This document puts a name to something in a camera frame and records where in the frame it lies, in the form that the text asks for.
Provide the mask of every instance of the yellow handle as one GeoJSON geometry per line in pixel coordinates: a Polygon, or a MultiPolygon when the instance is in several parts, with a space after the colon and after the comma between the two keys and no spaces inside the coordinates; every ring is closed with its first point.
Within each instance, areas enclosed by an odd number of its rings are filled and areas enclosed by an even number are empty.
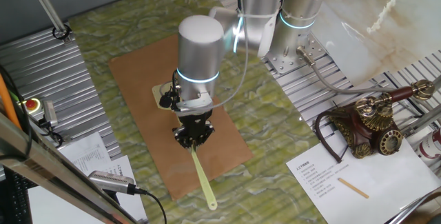
{"type": "Polygon", "coordinates": [[[213,190],[209,185],[207,176],[204,173],[204,169],[199,162],[198,155],[193,148],[191,148],[190,150],[192,153],[194,165],[196,166],[196,171],[198,172],[199,181],[201,182],[202,191],[204,192],[205,199],[207,200],[208,208],[210,210],[216,210],[216,208],[218,208],[218,202],[216,201],[213,190]]]}

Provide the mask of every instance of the cable connector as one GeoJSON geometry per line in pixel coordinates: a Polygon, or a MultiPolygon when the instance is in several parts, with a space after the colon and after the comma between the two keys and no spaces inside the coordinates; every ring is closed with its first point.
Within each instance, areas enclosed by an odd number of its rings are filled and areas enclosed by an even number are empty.
{"type": "Polygon", "coordinates": [[[309,54],[307,53],[307,51],[306,51],[302,46],[299,46],[299,47],[297,48],[297,54],[300,55],[300,56],[302,56],[303,58],[305,58],[306,63],[307,63],[310,67],[312,67],[313,65],[316,64],[316,62],[314,61],[314,59],[313,59],[311,56],[309,56],[309,54]]]}

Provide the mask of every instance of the robotic arm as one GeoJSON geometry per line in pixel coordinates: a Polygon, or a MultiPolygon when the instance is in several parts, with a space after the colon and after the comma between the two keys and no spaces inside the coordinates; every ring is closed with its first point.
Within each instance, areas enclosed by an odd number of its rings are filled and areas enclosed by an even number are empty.
{"type": "Polygon", "coordinates": [[[238,3],[237,11],[213,8],[208,17],[191,16],[179,25],[178,68],[173,73],[169,92],[160,103],[164,108],[171,107],[181,121],[182,126],[173,133],[184,148],[202,145],[214,131],[208,118],[213,108],[226,102],[213,105],[212,101],[225,53],[233,50],[244,51],[247,57],[249,53],[267,55],[274,58],[272,61],[287,61],[288,65],[297,57],[298,47],[309,44],[310,27],[322,0],[238,0],[238,3]]]}

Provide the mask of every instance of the green marble surface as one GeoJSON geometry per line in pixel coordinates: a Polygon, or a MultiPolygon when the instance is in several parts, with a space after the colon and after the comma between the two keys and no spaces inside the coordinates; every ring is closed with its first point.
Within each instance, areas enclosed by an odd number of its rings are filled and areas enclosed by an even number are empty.
{"type": "MultiPolygon", "coordinates": [[[[160,198],[169,223],[325,223],[285,163],[318,143],[260,59],[249,59],[239,93],[225,109],[254,158],[210,184],[218,209],[201,189],[172,201],[114,80],[108,61],[177,33],[193,14],[207,14],[216,0],[122,0],[69,20],[104,110],[136,182],[160,198]]],[[[238,85],[244,57],[229,54],[217,80],[226,99],[238,85]]],[[[154,200],[143,196],[152,223],[163,223],[154,200]]]]}

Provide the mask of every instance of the white marble panel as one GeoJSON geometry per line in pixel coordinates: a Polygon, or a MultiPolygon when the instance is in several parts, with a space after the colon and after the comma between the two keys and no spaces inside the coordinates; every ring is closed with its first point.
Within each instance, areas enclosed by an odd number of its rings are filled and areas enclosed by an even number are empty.
{"type": "Polygon", "coordinates": [[[441,49],[441,0],[325,0],[312,32],[360,85],[441,49]]]}

